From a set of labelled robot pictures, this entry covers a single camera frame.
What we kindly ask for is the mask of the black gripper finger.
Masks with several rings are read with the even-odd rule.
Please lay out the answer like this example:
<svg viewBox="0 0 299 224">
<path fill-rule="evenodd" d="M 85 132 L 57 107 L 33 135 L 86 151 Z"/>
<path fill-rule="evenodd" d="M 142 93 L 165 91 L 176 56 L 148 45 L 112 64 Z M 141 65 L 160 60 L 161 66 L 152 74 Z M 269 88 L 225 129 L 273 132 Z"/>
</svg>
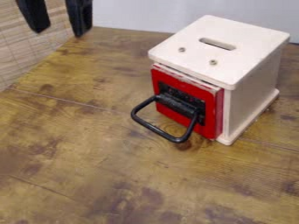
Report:
<svg viewBox="0 0 299 224">
<path fill-rule="evenodd" d="M 50 26 L 49 15 L 44 0 L 14 0 L 18 10 L 29 28 L 36 32 L 42 32 Z"/>
<path fill-rule="evenodd" d="M 92 0 L 65 0 L 69 23 L 76 37 L 92 28 Z"/>
</svg>

